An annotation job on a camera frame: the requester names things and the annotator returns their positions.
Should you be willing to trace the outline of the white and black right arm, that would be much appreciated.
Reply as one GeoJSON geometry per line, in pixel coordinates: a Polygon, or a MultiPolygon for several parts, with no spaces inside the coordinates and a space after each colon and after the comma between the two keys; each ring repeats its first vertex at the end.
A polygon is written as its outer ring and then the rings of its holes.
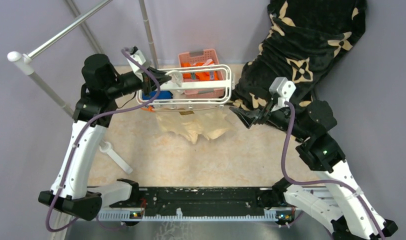
{"type": "Polygon", "coordinates": [[[276,106],[270,101],[256,110],[234,102],[230,109],[248,127],[263,124],[286,109],[279,126],[286,133],[280,160],[283,177],[259,198],[263,207],[296,207],[323,225],[335,240],[384,240],[398,230],[393,220],[382,217],[369,203],[344,152],[329,134],[337,121],[327,102],[313,101],[301,114],[296,114],[290,102],[276,106]],[[317,180],[296,180],[288,174],[286,158],[291,137],[300,140],[296,151],[317,180]]]}

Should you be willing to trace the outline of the white plastic clip hanger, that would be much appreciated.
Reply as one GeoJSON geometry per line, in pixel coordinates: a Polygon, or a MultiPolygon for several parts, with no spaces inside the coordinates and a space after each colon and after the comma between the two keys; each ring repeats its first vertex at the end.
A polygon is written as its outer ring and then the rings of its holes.
{"type": "Polygon", "coordinates": [[[234,77],[231,68],[226,64],[208,66],[162,68],[160,71],[171,79],[161,84],[160,90],[170,92],[169,99],[156,99],[147,103],[143,99],[144,91],[139,90],[136,101],[151,106],[154,111],[202,110],[222,108],[231,99],[234,77]],[[219,80],[199,81],[184,78],[184,75],[200,73],[217,73],[219,80]]]}

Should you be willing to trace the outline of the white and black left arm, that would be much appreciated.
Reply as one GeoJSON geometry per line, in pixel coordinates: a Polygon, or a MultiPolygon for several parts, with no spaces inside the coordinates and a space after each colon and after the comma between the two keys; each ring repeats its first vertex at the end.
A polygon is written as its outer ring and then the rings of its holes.
{"type": "Polygon", "coordinates": [[[135,207],[141,200],[139,184],[129,179],[88,187],[95,154],[112,116],[118,113],[116,99],[139,90],[148,94],[170,81],[171,76],[142,65],[119,74],[109,57],[101,53],[89,56],[81,73],[85,82],[73,114],[69,147],[54,183],[40,192],[38,201],[51,210],[91,221],[102,208],[119,202],[135,207]]]}

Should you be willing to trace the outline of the orange clothes peg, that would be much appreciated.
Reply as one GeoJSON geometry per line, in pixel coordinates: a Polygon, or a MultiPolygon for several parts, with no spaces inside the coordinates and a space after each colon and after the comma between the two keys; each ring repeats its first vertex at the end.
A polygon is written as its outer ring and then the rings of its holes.
{"type": "Polygon", "coordinates": [[[155,111],[152,106],[143,107],[142,109],[143,109],[144,111],[147,111],[147,112],[154,112],[154,111],[155,111]]]}

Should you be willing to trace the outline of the cream boxer underwear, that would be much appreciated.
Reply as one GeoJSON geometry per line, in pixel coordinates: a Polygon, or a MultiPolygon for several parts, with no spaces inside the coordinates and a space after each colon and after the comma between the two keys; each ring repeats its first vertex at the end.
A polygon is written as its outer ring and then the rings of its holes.
{"type": "Polygon", "coordinates": [[[227,115],[219,108],[198,109],[196,111],[157,111],[155,117],[163,132],[183,136],[192,144],[198,137],[215,140],[223,134],[235,130],[227,115]]]}

